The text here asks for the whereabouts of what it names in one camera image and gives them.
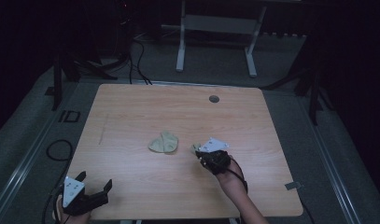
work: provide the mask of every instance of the wire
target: wire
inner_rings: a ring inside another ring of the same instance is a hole
[[[52,149],[52,146],[54,146],[57,143],[61,143],[61,142],[66,143],[69,146],[69,156],[67,158],[63,158],[63,159],[62,158],[53,157],[50,154],[50,150]],[[66,165],[64,166],[63,171],[61,172],[59,178],[57,179],[57,181],[56,181],[53,189],[49,192],[49,197],[48,197],[48,199],[47,199],[47,201],[46,201],[46,203],[44,205],[44,210],[43,210],[42,219],[41,219],[41,223],[46,223],[45,222],[45,217],[46,217],[46,214],[47,214],[48,205],[50,203],[50,200],[54,196],[55,199],[53,200],[53,214],[55,216],[55,223],[59,223],[59,217],[58,217],[57,208],[56,208],[57,195],[62,191],[62,186],[59,186],[59,184],[60,184],[60,182],[61,182],[64,174],[67,172],[67,169],[68,169],[68,166],[70,164],[70,161],[73,159],[74,148],[73,148],[73,145],[69,141],[64,140],[64,139],[59,139],[59,140],[56,140],[56,141],[52,142],[51,144],[49,144],[49,146],[47,147],[46,154],[47,154],[48,158],[50,158],[53,161],[66,161]]]
[[[313,219],[311,213],[309,212],[308,207],[306,207],[306,205],[303,203],[303,200],[301,198],[300,198],[300,202],[303,205],[303,209],[305,210],[305,212],[308,214],[309,218],[311,219],[312,224],[315,224],[315,220]]]
[[[134,40],[134,43],[138,44],[141,46],[142,50],[141,50],[141,53],[140,53],[140,56],[139,56],[139,59],[137,60],[137,65],[134,65],[134,59],[132,57],[132,54],[129,54],[129,63],[130,63],[130,70],[129,70],[129,83],[132,84],[132,72],[133,70],[136,71],[140,77],[145,81],[146,85],[152,85],[152,82],[151,80],[149,80],[148,77],[144,76],[143,73],[141,72],[140,70],[140,61],[143,57],[143,54],[144,54],[144,45],[142,43],[140,43],[139,41],[137,40]]]
[[[65,221],[63,224],[67,223],[67,221],[68,221],[68,219],[69,219],[70,217],[71,217],[71,216],[68,216],[67,219],[66,219],[66,221]]]

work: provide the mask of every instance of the white table leg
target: white table leg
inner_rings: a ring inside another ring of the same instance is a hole
[[[265,11],[266,7],[263,7],[261,9],[261,13],[259,16],[258,21],[256,22],[256,25],[254,27],[254,33],[253,33],[253,38],[251,39],[251,43],[248,47],[245,48],[245,55],[246,55],[246,61],[247,61],[247,67],[248,67],[248,74],[251,77],[256,77],[257,76],[257,71],[256,71],[256,66],[254,65],[254,59],[253,59],[253,49],[254,46],[256,45],[257,37],[260,34],[260,28],[262,25],[262,20],[265,16]]]
[[[186,1],[181,2],[181,25],[180,25],[180,46],[178,47],[176,71],[182,72],[184,70],[184,58],[186,54],[186,42],[185,42],[185,19],[186,19]]]

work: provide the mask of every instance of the wood grain surface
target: wood grain surface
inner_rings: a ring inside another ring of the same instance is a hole
[[[211,95],[219,102],[211,103]],[[163,130],[178,137],[173,153],[148,149]],[[93,219],[238,217],[190,152],[209,137],[230,145],[265,216],[303,212],[296,189],[285,188],[292,177],[262,92],[252,88],[101,85],[68,175],[86,171],[87,194],[112,179],[109,203]]]

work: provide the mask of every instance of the person's arm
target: person's arm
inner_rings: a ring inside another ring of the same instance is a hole
[[[235,161],[232,161],[228,169],[243,177],[242,171]],[[259,211],[257,206],[248,197],[243,182],[234,174],[226,171],[216,175],[216,178],[224,191],[239,210],[246,224],[267,224],[268,221]]]

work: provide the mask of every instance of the metal stand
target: metal stand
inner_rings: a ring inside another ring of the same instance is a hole
[[[245,48],[245,55],[248,67],[248,73],[251,77],[257,75],[256,66],[254,65],[253,49],[256,45],[257,37],[260,33],[262,20],[264,18],[266,7],[262,7],[257,20],[221,18],[200,15],[186,14],[186,1],[181,2],[181,25],[180,25],[180,45],[178,47],[176,71],[184,70],[184,59],[186,52],[185,32],[186,30],[199,30],[208,32],[221,32],[232,34],[252,35],[251,43]]]

